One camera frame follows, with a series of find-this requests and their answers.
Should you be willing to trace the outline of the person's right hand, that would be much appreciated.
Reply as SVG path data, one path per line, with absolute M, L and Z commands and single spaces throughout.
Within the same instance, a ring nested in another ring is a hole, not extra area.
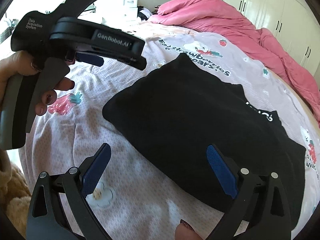
M 175 230 L 175 240 L 202 240 L 195 230 L 183 219 Z

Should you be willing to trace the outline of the person's left hand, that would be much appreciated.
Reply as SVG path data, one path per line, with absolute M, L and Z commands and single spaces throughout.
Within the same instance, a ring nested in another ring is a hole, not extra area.
M 35 75 L 40 72 L 40 67 L 34 57 L 26 51 L 18 51 L 9 57 L 1 60 L 1 105 L 8 79 L 16 74 L 24 76 Z M 52 105 L 56 99 L 56 90 L 68 91 L 73 89 L 75 82 L 67 77 L 61 79 L 56 86 L 44 92 L 41 96 L 41 101 L 35 106 L 35 113 L 42 116 L 47 111 L 47 106 Z

